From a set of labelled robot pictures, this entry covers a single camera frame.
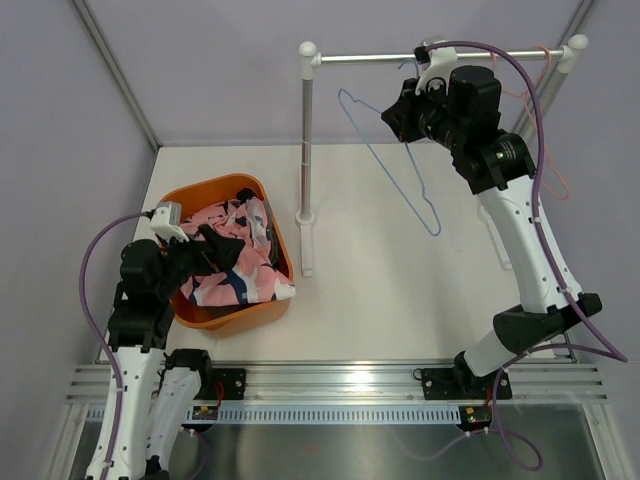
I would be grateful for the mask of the pink navy patterned shorts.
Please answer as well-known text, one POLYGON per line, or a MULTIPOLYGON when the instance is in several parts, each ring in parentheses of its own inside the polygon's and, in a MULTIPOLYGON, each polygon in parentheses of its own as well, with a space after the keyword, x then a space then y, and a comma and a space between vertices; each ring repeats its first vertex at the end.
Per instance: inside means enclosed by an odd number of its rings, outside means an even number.
POLYGON ((262 200, 246 203, 237 199, 209 205, 188 217, 181 228, 196 240, 201 224, 210 225, 217 234, 245 241, 232 270, 192 276, 181 287, 182 294, 199 307, 231 307, 287 300, 295 296, 292 280, 269 260, 270 241, 266 239, 266 219, 262 200))

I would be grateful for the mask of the black shorts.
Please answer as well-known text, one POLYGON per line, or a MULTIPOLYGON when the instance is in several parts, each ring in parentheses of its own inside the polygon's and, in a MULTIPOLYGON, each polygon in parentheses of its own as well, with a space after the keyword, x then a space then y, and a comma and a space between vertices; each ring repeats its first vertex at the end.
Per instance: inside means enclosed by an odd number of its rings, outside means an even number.
MULTIPOLYGON (((236 199, 241 203, 246 203, 252 198, 256 198, 256 192, 251 188, 243 188, 236 194, 236 199)), ((275 216, 268 200, 263 199, 262 205, 265 210, 266 219, 263 221, 266 239, 270 241, 269 260, 274 265, 279 264, 280 243, 275 231, 275 216)))

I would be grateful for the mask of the pink hanger of grey shorts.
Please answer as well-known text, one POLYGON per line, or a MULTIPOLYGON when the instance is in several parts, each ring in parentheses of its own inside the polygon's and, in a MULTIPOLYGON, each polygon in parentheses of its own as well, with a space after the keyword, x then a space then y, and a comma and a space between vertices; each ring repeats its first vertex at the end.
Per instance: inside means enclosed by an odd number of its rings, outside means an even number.
POLYGON ((518 71, 504 58, 492 53, 492 70, 502 85, 502 94, 514 99, 525 99, 529 89, 518 71))

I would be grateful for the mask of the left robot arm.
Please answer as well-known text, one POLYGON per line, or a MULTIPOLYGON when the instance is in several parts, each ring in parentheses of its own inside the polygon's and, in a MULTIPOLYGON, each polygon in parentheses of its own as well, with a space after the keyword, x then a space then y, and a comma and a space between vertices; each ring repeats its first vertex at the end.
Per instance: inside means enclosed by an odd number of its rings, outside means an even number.
POLYGON ((172 297, 196 274, 228 265, 231 244, 202 228, 202 241, 137 240, 121 253, 120 281, 102 348, 111 372, 88 479, 166 479, 174 442, 196 400, 217 419, 245 396, 246 372, 216 368, 205 350, 166 351, 172 297))

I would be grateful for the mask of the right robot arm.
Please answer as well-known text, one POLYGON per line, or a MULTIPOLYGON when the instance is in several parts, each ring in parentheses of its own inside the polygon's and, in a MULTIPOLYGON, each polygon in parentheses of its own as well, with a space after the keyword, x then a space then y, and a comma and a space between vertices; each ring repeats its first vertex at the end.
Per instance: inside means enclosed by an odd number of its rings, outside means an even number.
POLYGON ((482 66, 461 66, 420 89, 404 80, 382 120, 403 143, 427 138, 452 157, 456 172, 493 221, 514 271, 520 302, 493 318, 493 328, 459 353, 449 369, 421 373, 427 399, 483 400, 499 367, 549 341, 602 309, 598 294, 573 278, 552 233, 536 229, 546 215, 533 200, 536 174, 524 140, 499 126, 502 87, 482 66))

